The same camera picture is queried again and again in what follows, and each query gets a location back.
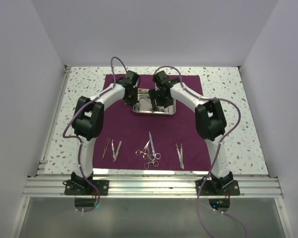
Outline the steel instrument tray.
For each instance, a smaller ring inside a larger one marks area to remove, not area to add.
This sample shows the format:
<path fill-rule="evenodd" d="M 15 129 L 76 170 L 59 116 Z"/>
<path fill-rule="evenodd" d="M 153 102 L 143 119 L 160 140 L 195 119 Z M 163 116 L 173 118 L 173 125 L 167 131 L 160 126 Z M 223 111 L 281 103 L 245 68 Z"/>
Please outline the steel instrument tray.
<path fill-rule="evenodd" d="M 149 89 L 138 89 L 138 102 L 132 107 L 132 111 L 140 114 L 157 114 L 157 115 L 173 115 L 176 113 L 176 102 L 173 100 L 173 105 L 164 108 L 157 106 L 153 109 L 149 97 Z"/>

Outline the purple cloth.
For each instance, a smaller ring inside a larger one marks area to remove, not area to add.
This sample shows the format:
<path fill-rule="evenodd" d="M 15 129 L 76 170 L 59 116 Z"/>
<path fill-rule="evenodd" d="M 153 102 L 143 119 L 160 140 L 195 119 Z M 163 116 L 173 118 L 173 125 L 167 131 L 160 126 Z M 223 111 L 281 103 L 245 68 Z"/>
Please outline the purple cloth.
<path fill-rule="evenodd" d="M 198 135 L 195 113 L 184 104 L 176 102 L 173 115 L 140 114 L 119 100 L 104 112 L 101 134 L 94 147 L 95 169 L 143 170 L 144 158 L 136 156 L 149 140 L 151 132 L 155 151 L 161 154 L 158 170 L 179 171 L 180 162 L 176 144 L 183 145 L 185 171 L 207 171 L 210 157 L 205 141 Z M 106 139 L 110 138 L 107 152 L 102 159 Z M 115 149 L 122 141 L 119 155 L 113 162 L 111 141 Z"/>

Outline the steel forceps tweezers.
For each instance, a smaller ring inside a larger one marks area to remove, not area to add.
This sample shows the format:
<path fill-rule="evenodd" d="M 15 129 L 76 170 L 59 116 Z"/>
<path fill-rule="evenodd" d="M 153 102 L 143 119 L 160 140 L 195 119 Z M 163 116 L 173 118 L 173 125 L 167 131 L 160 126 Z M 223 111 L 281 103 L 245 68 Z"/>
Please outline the steel forceps tweezers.
<path fill-rule="evenodd" d="M 105 157 L 105 154 L 106 154 L 107 149 L 108 149 L 109 142 L 110 142 L 110 138 L 107 138 L 106 143 L 105 143 L 105 147 L 104 147 L 104 151 L 103 151 L 103 154 L 102 154 L 102 159 Z"/>

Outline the steel hemostat forceps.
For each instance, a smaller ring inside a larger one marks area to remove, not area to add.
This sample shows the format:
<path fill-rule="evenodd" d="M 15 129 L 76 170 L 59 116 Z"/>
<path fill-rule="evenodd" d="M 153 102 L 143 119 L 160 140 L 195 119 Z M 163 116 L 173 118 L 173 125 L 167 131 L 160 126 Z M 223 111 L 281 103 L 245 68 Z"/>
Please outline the steel hemostat forceps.
<path fill-rule="evenodd" d="M 149 157 L 147 158 L 148 161 L 146 163 L 144 163 L 144 168 L 149 169 L 150 164 L 152 164 L 155 167 L 158 167 L 158 161 L 156 161 L 154 159 L 153 155 L 150 153 L 149 146 L 147 149 L 147 153 L 148 153 Z"/>
<path fill-rule="evenodd" d="M 144 146 L 144 148 L 142 150 L 137 150 L 135 152 L 136 156 L 142 155 L 142 157 L 144 159 L 147 159 L 149 157 L 149 155 L 147 153 L 147 149 L 148 149 L 149 143 L 150 143 L 150 140 L 146 143 L 146 145 Z"/>

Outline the steel surgical scissors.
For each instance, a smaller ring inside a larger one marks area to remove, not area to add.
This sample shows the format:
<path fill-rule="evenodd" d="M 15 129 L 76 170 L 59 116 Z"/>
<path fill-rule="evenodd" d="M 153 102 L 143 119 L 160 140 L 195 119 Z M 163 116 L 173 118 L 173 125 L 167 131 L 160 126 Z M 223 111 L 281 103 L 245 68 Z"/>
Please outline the steel surgical scissors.
<path fill-rule="evenodd" d="M 161 158 L 161 154 L 160 153 L 156 153 L 156 151 L 155 151 L 151 132 L 149 132 L 149 140 L 150 140 L 152 155 L 153 155 L 154 159 L 159 160 Z"/>

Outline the curved tip steel tweezers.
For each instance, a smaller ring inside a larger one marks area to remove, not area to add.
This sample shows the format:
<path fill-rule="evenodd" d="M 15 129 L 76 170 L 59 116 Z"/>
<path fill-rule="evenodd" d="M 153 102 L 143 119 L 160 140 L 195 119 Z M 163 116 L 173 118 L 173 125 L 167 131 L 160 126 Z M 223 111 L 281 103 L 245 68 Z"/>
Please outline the curved tip steel tweezers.
<path fill-rule="evenodd" d="M 118 157 L 118 155 L 119 155 L 119 151 L 120 151 L 120 148 L 121 148 L 121 144 L 122 144 L 122 141 L 119 141 L 118 146 L 117 146 L 117 148 L 115 149 L 113 140 L 111 141 L 111 148 L 112 148 L 113 162 L 116 161 L 116 159 L 117 159 L 117 157 Z"/>

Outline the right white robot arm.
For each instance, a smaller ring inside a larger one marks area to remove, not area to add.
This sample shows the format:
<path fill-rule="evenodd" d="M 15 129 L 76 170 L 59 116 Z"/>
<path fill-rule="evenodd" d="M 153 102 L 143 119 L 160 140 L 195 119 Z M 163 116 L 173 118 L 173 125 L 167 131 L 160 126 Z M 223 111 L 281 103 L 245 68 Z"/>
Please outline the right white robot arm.
<path fill-rule="evenodd" d="M 204 188 L 212 189 L 215 194 L 223 194 L 233 181 L 225 146 L 219 143 L 219 137 L 225 134 L 226 118 L 221 103 L 197 93 L 179 78 L 170 79 L 160 71 L 152 77 L 155 89 L 151 90 L 151 97 L 157 106 L 168 107 L 177 100 L 195 113 L 195 124 L 198 135 L 205 140 L 211 160 L 211 180 Z"/>

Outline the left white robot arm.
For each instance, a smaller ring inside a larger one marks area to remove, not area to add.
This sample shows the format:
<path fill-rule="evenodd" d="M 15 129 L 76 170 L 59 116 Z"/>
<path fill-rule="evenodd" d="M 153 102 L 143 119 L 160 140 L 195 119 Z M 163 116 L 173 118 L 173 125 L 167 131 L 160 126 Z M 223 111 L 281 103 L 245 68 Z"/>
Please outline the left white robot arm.
<path fill-rule="evenodd" d="M 79 140 L 78 168 L 72 172 L 71 181 L 81 194 L 89 194 L 94 188 L 91 176 L 93 175 L 94 144 L 100 135 L 104 112 L 112 104 L 124 100 L 127 105 L 137 103 L 138 88 L 136 83 L 140 76 L 127 71 L 126 74 L 115 80 L 107 88 L 93 97 L 80 97 L 77 101 L 75 114 L 70 121 L 74 129 L 73 138 Z"/>

